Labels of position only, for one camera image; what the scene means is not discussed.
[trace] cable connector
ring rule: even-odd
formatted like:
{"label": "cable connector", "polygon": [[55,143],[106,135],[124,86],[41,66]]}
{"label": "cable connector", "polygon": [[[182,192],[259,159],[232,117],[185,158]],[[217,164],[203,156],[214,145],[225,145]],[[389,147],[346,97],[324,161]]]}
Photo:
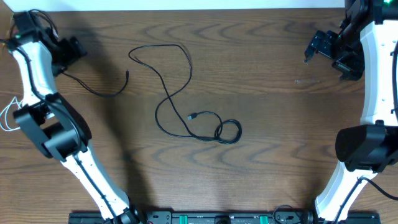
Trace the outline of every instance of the cable connector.
{"label": "cable connector", "polygon": [[190,121],[190,120],[192,120],[192,119],[195,119],[197,116],[198,116],[197,113],[193,113],[193,114],[191,114],[190,116],[188,116],[188,120]]}

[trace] green tape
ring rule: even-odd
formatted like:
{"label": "green tape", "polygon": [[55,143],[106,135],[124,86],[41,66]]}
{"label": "green tape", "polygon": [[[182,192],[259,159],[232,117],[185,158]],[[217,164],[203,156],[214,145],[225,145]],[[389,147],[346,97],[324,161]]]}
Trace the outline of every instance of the green tape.
{"label": "green tape", "polygon": [[188,215],[180,215],[180,224],[188,224]]}
{"label": "green tape", "polygon": [[261,216],[260,217],[260,224],[268,224],[268,217]]}

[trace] white wall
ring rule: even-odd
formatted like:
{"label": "white wall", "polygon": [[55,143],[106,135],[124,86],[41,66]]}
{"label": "white wall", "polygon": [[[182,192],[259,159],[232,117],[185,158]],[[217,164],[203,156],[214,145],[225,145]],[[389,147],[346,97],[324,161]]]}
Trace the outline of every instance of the white wall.
{"label": "white wall", "polygon": [[344,7],[344,0],[4,0],[14,12]]}

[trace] wooden tabletop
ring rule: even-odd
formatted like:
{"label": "wooden tabletop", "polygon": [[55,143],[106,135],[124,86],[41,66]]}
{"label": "wooden tabletop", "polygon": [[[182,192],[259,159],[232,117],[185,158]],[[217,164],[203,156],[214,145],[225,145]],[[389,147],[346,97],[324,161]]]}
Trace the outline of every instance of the wooden tabletop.
{"label": "wooden tabletop", "polygon": [[[331,61],[316,56],[303,63],[314,33],[338,31],[343,9],[231,11],[58,12],[50,14],[61,37],[75,35],[89,55],[69,74],[104,99],[63,75],[59,92],[86,119],[96,153],[132,202],[174,210],[273,210],[281,204],[311,207],[336,167],[335,137],[357,126],[364,79],[339,81]],[[235,145],[179,139],[163,133],[154,111],[165,97],[158,76],[127,57],[145,44],[180,44],[192,58],[191,83],[174,97],[180,114],[214,111],[237,119],[243,136]],[[135,53],[164,76],[170,92],[189,76],[183,53],[173,48]],[[0,59],[0,105],[22,98],[16,61]],[[165,129],[186,134],[170,103],[159,110]],[[213,135],[217,119],[189,121],[200,135]],[[223,137],[236,128],[225,127]],[[0,220],[4,223],[66,223],[74,210],[98,210],[74,175],[46,159],[20,132],[0,135]],[[398,195],[397,167],[375,179]],[[396,223],[398,203],[370,185],[353,210],[376,210],[383,223]]]}

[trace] wood grain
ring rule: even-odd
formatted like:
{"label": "wood grain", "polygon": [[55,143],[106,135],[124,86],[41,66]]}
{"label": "wood grain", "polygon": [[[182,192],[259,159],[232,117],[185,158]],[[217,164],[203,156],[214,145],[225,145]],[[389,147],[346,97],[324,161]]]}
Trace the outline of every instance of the wood grain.
{"label": "wood grain", "polygon": [[[356,126],[363,108],[364,80],[340,82],[331,62],[319,56],[303,63],[317,29],[338,30],[342,9],[241,11],[140,11],[51,13],[60,35],[75,35],[89,55],[68,71],[100,92],[122,87],[115,99],[94,96],[67,77],[57,77],[65,98],[93,132],[96,152],[133,203],[174,210],[273,210],[287,203],[308,208],[336,166],[334,141]],[[175,96],[182,116],[210,110],[242,123],[232,146],[176,139],[155,124],[165,97],[156,74],[127,57],[144,44],[182,44],[193,78]],[[188,78],[183,54],[173,48],[145,49],[135,56],[163,74],[170,91]],[[22,96],[16,62],[0,60],[0,105]],[[169,104],[160,122],[184,134]],[[188,123],[212,135],[211,116]],[[236,130],[228,127],[225,137]],[[0,220],[4,223],[66,223],[72,210],[97,210],[79,181],[57,161],[44,158],[19,131],[2,133]],[[398,172],[375,178],[398,194]],[[355,210],[377,210],[395,223],[398,204],[367,186]]]}

